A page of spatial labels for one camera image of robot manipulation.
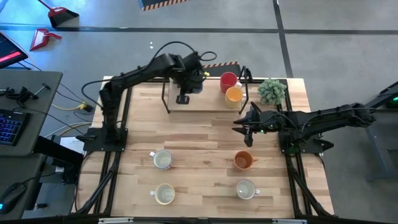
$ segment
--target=potted plant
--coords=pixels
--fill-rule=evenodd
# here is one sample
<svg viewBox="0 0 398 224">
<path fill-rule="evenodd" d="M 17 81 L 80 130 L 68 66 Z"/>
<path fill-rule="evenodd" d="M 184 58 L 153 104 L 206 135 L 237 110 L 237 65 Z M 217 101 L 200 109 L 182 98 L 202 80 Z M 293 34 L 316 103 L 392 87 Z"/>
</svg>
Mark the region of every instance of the potted plant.
<svg viewBox="0 0 398 224">
<path fill-rule="evenodd" d="M 285 99 L 286 86 L 279 80 L 266 79 L 259 85 L 258 94 L 261 97 L 261 103 L 267 105 L 281 104 Z"/>
</svg>

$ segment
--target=concrete floor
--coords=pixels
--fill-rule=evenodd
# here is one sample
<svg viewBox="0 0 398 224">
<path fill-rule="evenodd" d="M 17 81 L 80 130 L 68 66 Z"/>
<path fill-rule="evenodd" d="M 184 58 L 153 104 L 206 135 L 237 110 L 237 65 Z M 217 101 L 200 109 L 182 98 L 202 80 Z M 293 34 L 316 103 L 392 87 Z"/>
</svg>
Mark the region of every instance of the concrete floor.
<svg viewBox="0 0 398 224">
<path fill-rule="evenodd" d="M 256 77 L 287 76 L 279 35 L 264 31 L 278 28 L 272 0 L 190 0 L 146 12 L 139 9 L 136 0 L 46 2 L 80 13 L 79 20 L 65 23 L 66 27 L 214 28 L 211 33 L 200 30 L 119 32 L 121 29 L 57 32 L 62 40 L 51 40 L 48 46 L 30 54 L 39 68 L 63 72 L 62 83 L 75 93 L 80 93 L 80 87 L 86 82 L 145 65 L 161 45 L 172 40 L 187 42 L 199 52 L 217 52 L 215 63 L 238 61 L 247 65 Z M 398 29 L 395 0 L 279 0 L 279 5 L 285 29 Z M 0 26 L 28 49 L 33 31 L 27 24 L 49 26 L 46 14 L 46 8 L 36 1 L 10 0 L 0 13 Z M 8 27 L 15 24 L 24 24 L 22 27 L 28 30 Z M 248 34 L 241 33 L 244 30 L 223 33 L 217 28 L 260 30 L 248 31 Z M 356 101 L 365 103 L 397 81 L 396 35 L 286 34 L 285 38 L 293 76 L 304 78 L 312 110 Z M 170 46 L 165 52 L 188 53 L 179 45 Z M 99 85 L 93 85 L 87 93 L 96 98 L 98 89 Z M 62 87 L 59 90 L 68 94 Z M 75 106 L 59 96 L 54 103 Z M 80 121 L 71 112 L 55 108 L 50 114 L 66 123 Z M 61 126 L 63 124 L 47 118 L 42 134 Z M 343 218 L 397 223 L 398 181 L 366 180 L 367 175 L 377 172 L 377 166 L 365 131 L 342 128 L 325 133 L 325 139 L 335 143 L 324 157 L 335 213 Z M 65 192 L 71 195 L 73 189 Z M 65 197 L 54 200 L 64 202 Z M 50 208 L 40 215 L 66 214 L 69 208 L 70 205 Z"/>
</svg>

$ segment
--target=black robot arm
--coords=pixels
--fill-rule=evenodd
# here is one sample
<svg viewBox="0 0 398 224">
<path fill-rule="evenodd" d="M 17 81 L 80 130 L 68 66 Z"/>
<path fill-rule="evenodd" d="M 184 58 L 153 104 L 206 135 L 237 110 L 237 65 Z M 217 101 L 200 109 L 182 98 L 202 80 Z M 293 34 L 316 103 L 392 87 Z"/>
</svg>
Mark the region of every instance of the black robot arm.
<svg viewBox="0 0 398 224">
<path fill-rule="evenodd" d="M 246 116 L 234 121 L 234 124 L 240 124 L 242 128 L 233 128 L 245 135 L 244 140 L 249 147 L 252 146 L 253 133 L 284 132 L 289 144 L 297 144 L 326 131 L 345 126 L 365 128 L 375 121 L 371 114 L 374 109 L 365 108 L 360 103 L 311 113 L 261 111 L 255 103 L 251 104 Z"/>
<path fill-rule="evenodd" d="M 112 78 L 99 91 L 103 104 L 103 128 L 106 131 L 106 143 L 120 140 L 121 135 L 118 133 L 116 123 L 122 93 L 125 89 L 156 77 L 162 77 L 173 79 L 181 89 L 185 90 L 185 93 L 199 92 L 205 78 L 201 71 L 202 65 L 197 52 L 184 59 L 179 55 L 162 54 L 143 68 L 137 68 Z"/>
</svg>

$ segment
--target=backlit keyboard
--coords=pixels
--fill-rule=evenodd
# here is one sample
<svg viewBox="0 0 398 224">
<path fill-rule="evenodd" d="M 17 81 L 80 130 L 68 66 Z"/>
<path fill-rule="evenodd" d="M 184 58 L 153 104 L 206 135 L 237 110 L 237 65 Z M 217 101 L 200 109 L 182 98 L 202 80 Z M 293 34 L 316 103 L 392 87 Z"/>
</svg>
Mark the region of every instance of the backlit keyboard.
<svg viewBox="0 0 398 224">
<path fill-rule="evenodd" d="M 0 109 L 0 144 L 15 146 L 24 129 L 28 113 Z"/>
</svg>

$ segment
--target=wooden table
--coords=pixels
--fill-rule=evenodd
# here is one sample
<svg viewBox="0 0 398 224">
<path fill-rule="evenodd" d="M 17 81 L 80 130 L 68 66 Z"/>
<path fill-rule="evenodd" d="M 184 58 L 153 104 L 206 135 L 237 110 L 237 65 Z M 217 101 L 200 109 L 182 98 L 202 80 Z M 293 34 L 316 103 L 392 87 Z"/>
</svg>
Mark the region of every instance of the wooden table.
<svg viewBox="0 0 398 224">
<path fill-rule="evenodd" d="M 287 81 L 293 109 L 310 111 L 304 80 Z M 141 83 L 133 88 L 127 122 L 129 137 L 119 166 L 112 216 L 294 217 L 285 157 L 280 153 L 276 133 L 255 134 L 253 147 L 248 148 L 244 136 L 231 130 L 232 121 L 240 117 L 236 112 L 167 114 L 160 96 L 160 83 Z M 102 119 L 97 107 L 93 126 L 101 127 Z M 149 153 L 161 149 L 169 150 L 174 157 L 170 170 L 156 169 L 152 163 Z M 233 169 L 233 157 L 240 150 L 259 158 L 249 171 Z M 84 163 L 78 186 L 79 208 L 98 185 L 103 157 L 103 152 L 94 152 Z M 303 164 L 308 187 L 324 208 L 333 213 L 321 161 L 304 154 Z M 234 189 L 241 179 L 251 180 L 261 194 L 251 200 L 237 199 Z M 170 205 L 159 205 L 149 195 L 162 183 L 176 189 Z M 301 190 L 297 192 L 304 212 Z"/>
</svg>

